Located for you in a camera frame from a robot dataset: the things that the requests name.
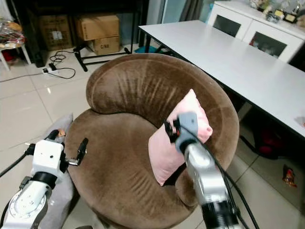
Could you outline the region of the pink square pillow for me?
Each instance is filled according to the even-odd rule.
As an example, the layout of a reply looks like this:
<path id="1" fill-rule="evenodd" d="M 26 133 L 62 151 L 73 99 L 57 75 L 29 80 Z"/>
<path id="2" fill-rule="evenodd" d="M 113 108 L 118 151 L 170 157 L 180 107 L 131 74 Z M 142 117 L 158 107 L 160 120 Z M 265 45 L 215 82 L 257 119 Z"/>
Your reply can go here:
<path id="1" fill-rule="evenodd" d="M 166 120 L 172 122 L 180 113 L 194 112 L 197 115 L 198 139 L 206 142 L 212 135 L 212 128 L 204 109 L 193 89 L 190 89 L 185 97 L 177 103 Z M 165 185 L 166 181 L 184 164 L 183 154 L 177 152 L 176 147 L 170 143 L 170 139 L 162 126 L 150 137 L 148 153 L 154 177 L 159 185 Z"/>

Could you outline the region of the brown round velvet sofa chair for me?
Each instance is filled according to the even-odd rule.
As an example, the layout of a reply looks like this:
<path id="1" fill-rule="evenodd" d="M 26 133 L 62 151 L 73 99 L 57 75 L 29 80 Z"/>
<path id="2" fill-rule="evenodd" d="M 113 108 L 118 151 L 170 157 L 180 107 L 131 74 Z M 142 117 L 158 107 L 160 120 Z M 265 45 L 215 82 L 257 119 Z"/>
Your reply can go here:
<path id="1" fill-rule="evenodd" d="M 205 146 L 227 169 L 238 144 L 238 116 L 231 100 L 208 74 L 191 63 L 155 53 L 129 54 L 92 72 L 85 96 L 89 109 L 74 119 L 65 153 L 83 139 L 87 153 L 68 168 L 77 192 L 103 222 L 121 229 L 170 229 L 198 205 L 186 171 L 174 185 L 155 180 L 148 142 L 190 90 L 207 116 Z"/>

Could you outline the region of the white stool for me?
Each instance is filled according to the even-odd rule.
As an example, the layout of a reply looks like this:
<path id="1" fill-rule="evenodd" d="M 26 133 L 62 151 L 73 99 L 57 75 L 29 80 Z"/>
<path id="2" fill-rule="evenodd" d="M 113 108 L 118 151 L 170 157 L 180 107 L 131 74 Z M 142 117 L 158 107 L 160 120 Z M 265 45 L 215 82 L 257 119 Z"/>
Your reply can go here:
<path id="1" fill-rule="evenodd" d="M 11 52 L 15 52 L 16 54 L 13 55 L 11 58 L 7 58 L 4 54 L 5 50 L 11 50 Z M 0 44 L 0 61 L 4 65 L 4 67 L 7 68 L 7 70 L 9 69 L 9 63 L 21 56 L 26 61 L 26 63 L 32 64 L 32 61 L 28 54 L 28 50 L 24 46 L 19 46 L 16 44 Z"/>

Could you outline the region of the white rectangular table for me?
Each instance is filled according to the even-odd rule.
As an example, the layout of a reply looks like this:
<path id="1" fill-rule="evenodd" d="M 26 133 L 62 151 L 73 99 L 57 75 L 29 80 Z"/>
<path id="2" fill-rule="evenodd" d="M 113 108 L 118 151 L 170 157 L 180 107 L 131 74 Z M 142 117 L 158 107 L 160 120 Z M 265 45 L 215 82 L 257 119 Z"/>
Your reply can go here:
<path id="1" fill-rule="evenodd" d="M 305 138 L 305 72 L 201 21 L 140 29 Z"/>

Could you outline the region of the dark red bag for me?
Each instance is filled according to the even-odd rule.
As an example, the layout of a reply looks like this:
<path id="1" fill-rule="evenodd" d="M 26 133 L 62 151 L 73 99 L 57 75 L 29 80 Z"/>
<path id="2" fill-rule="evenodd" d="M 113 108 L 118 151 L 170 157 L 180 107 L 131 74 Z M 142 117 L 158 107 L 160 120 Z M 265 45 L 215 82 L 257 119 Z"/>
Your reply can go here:
<path id="1" fill-rule="evenodd" d="M 274 126 L 255 127 L 254 140 L 256 152 L 268 159 L 288 157 L 288 136 Z"/>

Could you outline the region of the cardboard box with white label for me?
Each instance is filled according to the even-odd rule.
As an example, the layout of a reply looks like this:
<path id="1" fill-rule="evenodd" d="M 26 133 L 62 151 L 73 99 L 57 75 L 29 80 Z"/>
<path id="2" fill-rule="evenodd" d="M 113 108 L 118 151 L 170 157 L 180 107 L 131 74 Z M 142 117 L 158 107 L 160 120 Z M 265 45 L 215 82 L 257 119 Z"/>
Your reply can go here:
<path id="1" fill-rule="evenodd" d="M 46 48 L 50 52 L 72 47 L 68 15 L 41 16 L 39 26 Z"/>

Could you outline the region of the small printed cardboard box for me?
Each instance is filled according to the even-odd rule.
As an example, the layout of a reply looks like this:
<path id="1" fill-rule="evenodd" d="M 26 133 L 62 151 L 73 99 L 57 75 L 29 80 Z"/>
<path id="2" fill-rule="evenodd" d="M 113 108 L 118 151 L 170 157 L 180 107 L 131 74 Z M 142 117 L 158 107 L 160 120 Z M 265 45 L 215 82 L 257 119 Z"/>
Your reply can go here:
<path id="1" fill-rule="evenodd" d="M 120 52 L 120 36 L 94 39 L 87 42 L 89 48 L 97 55 Z"/>

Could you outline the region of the cellophane wrapped gift basket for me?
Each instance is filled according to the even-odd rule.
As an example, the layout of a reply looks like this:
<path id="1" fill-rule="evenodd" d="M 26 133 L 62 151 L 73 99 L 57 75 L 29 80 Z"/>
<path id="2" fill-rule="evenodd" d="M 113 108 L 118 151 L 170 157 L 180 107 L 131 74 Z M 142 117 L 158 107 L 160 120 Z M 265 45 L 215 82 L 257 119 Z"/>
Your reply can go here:
<path id="1" fill-rule="evenodd" d="M 24 45 L 26 37 L 23 28 L 17 22 L 3 21 L 0 25 L 0 49 L 9 50 Z"/>

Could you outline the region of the wide plain cardboard box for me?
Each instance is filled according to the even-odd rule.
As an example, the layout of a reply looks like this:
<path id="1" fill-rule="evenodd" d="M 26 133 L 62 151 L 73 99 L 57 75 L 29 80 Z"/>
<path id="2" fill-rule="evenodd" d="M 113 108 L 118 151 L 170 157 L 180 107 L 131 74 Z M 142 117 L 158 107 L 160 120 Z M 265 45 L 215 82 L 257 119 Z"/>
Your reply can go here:
<path id="1" fill-rule="evenodd" d="M 115 14 L 81 15 L 76 18 L 76 31 L 85 41 L 105 39 L 119 35 L 119 24 Z"/>

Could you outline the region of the orange snack packet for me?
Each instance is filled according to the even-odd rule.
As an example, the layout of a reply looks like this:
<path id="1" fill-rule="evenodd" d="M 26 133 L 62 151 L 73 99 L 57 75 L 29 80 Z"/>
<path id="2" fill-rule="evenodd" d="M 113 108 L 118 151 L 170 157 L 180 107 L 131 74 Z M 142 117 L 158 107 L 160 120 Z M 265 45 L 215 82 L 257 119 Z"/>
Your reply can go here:
<path id="1" fill-rule="evenodd" d="M 288 166 L 288 165 L 283 165 L 283 177 L 282 181 L 284 182 L 285 185 L 297 188 L 297 184 L 295 182 L 295 172 L 294 170 Z"/>

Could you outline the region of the grey curtain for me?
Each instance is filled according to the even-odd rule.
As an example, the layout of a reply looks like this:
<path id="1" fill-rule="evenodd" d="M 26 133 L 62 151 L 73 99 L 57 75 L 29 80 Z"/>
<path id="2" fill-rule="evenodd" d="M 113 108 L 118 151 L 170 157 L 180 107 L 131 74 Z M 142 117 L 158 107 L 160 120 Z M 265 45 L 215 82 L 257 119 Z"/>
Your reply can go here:
<path id="1" fill-rule="evenodd" d="M 179 21 L 193 21 L 200 19 L 204 0 L 185 0 Z"/>

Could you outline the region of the white cabinet with glass doors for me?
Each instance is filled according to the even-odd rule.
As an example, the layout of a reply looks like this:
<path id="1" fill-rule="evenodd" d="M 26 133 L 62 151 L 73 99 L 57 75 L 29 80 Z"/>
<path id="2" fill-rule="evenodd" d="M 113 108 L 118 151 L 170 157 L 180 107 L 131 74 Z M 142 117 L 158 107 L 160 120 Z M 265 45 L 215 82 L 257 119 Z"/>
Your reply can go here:
<path id="1" fill-rule="evenodd" d="M 296 24 L 267 21 L 241 0 L 214 2 L 206 23 L 284 62 L 305 47 L 305 31 Z"/>

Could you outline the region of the glass dish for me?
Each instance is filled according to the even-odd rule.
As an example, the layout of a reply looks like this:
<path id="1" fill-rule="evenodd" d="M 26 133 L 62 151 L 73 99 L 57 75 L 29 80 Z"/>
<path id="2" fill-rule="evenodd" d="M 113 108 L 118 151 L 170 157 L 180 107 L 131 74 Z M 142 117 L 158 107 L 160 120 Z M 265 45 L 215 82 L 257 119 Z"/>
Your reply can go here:
<path id="1" fill-rule="evenodd" d="M 272 23 L 279 23 L 284 17 L 284 13 L 281 10 L 268 11 L 265 15 L 265 20 Z"/>

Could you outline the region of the black metal desk frame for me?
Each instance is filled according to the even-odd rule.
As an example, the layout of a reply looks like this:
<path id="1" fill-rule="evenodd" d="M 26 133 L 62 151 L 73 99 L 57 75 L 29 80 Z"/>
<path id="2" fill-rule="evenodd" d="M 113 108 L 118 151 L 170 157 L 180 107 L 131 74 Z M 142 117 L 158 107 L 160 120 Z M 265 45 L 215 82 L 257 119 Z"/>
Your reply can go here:
<path id="1" fill-rule="evenodd" d="M 143 44 L 144 37 L 138 26 L 146 24 L 149 0 L 7 0 L 9 12 L 17 20 L 26 37 L 25 46 L 30 62 L 44 67 L 49 59 L 49 48 L 40 29 L 40 17 L 47 15 L 68 15 L 72 17 L 92 13 L 131 14 L 131 41 Z"/>

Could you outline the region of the small dark picture frame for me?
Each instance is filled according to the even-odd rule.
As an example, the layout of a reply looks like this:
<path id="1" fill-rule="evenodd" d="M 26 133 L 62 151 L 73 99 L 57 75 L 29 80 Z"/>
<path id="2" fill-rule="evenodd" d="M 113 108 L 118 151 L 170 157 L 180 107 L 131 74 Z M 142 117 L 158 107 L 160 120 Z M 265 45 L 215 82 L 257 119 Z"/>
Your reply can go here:
<path id="1" fill-rule="evenodd" d="M 284 13 L 283 20 L 294 24 L 297 21 L 297 17 L 298 17 L 298 15 L 294 14 L 294 13 Z"/>

